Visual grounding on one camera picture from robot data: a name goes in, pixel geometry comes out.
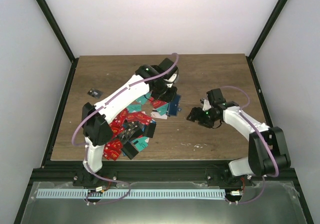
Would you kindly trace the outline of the blue leather card holder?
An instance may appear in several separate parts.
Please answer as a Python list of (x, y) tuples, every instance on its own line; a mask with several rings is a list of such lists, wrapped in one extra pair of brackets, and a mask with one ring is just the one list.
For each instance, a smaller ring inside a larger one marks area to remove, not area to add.
[(166, 114), (170, 116), (177, 116), (178, 115), (178, 109), (179, 109), (179, 102), (180, 102), (181, 96), (176, 94), (173, 101), (168, 104), (167, 112)]

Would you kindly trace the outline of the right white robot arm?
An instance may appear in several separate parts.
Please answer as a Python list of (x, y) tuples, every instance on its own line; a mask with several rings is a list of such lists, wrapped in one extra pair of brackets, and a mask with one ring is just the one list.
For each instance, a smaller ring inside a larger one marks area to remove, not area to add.
[(234, 101), (226, 101), (220, 88), (207, 92), (201, 100), (202, 107), (194, 107), (187, 120), (214, 129), (215, 122), (230, 125), (248, 141), (247, 157), (230, 161), (223, 171), (223, 182), (236, 184), (240, 176), (277, 177), (280, 171), (290, 167), (291, 159), (286, 138), (280, 127), (261, 123), (244, 112)]

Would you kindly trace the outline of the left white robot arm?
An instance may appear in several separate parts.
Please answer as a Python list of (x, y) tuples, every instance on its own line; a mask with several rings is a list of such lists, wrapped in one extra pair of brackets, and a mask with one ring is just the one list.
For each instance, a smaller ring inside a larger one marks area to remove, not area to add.
[(104, 100), (91, 105), (86, 103), (82, 109), (82, 122), (76, 128), (71, 142), (76, 145), (75, 138), (80, 128), (85, 136), (85, 158), (83, 166), (87, 170), (84, 179), (89, 185), (97, 186), (102, 180), (99, 171), (102, 164), (102, 154), (105, 145), (113, 138), (111, 122), (129, 104), (137, 98), (151, 93), (155, 101), (173, 101), (177, 88), (170, 82), (171, 77), (178, 71), (179, 56), (173, 62), (166, 58), (159, 65), (140, 66), (135, 74), (121, 88)]

